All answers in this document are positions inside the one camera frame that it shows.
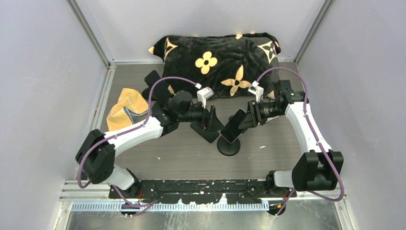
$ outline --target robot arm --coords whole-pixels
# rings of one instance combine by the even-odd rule
[[[179,122],[202,123],[202,126],[212,128],[211,133],[217,135],[216,130],[223,128],[215,116],[214,107],[212,106],[211,111],[205,108],[206,99],[213,95],[213,91],[210,88],[204,88],[199,90],[197,95],[198,103],[193,104],[190,93],[178,92],[153,111],[147,123],[143,120],[126,128],[106,133],[101,133],[98,129],[91,131],[77,153],[76,161],[80,163],[85,153],[95,143],[107,139],[108,141],[103,142],[90,153],[84,162],[83,171],[93,184],[106,182],[119,187],[129,195],[136,193],[138,179],[128,169],[114,164],[114,158],[144,141],[159,138],[176,130]]]
[[[318,144],[321,143],[326,149],[338,173],[340,173],[343,164],[341,152],[333,151],[324,140],[313,118],[308,101],[304,101],[304,92],[293,91],[288,80],[276,82],[274,89],[275,98],[269,102],[264,102],[262,101],[263,89],[255,82],[252,84],[249,91],[256,96],[256,100],[248,102],[247,114],[238,126],[239,129],[261,126],[281,115],[286,115],[291,122],[299,141],[302,156],[292,170],[270,172],[269,176],[273,178],[272,185],[295,188],[296,191],[335,189],[338,182],[337,178]],[[306,115],[319,137],[319,142],[316,141],[304,116],[304,104],[306,105]]]

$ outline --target yellow cloth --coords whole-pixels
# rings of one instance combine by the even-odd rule
[[[147,112],[148,103],[137,90],[124,88],[118,102],[107,116],[109,131],[115,131],[133,124],[132,116],[140,116]]]

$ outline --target black mounting plate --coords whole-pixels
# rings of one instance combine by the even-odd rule
[[[288,188],[267,188],[265,180],[229,179],[229,180],[141,180],[143,202],[159,199],[162,204],[218,203],[225,194],[228,204],[259,204],[261,198],[283,197]],[[118,199],[115,191],[110,190],[109,198]]]

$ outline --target white connector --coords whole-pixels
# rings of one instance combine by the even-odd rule
[[[209,99],[213,95],[213,90],[209,87],[205,87],[197,92],[197,101],[202,102],[202,107],[206,108],[207,99]]]
[[[256,102],[259,103],[262,101],[262,97],[264,95],[264,88],[260,87],[257,81],[252,82],[251,86],[248,88],[248,92],[255,95]]]

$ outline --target round black base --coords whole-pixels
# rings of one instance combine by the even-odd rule
[[[231,157],[240,151],[241,144],[240,140],[235,140],[233,143],[229,143],[223,136],[221,136],[217,141],[217,149],[221,154]]]

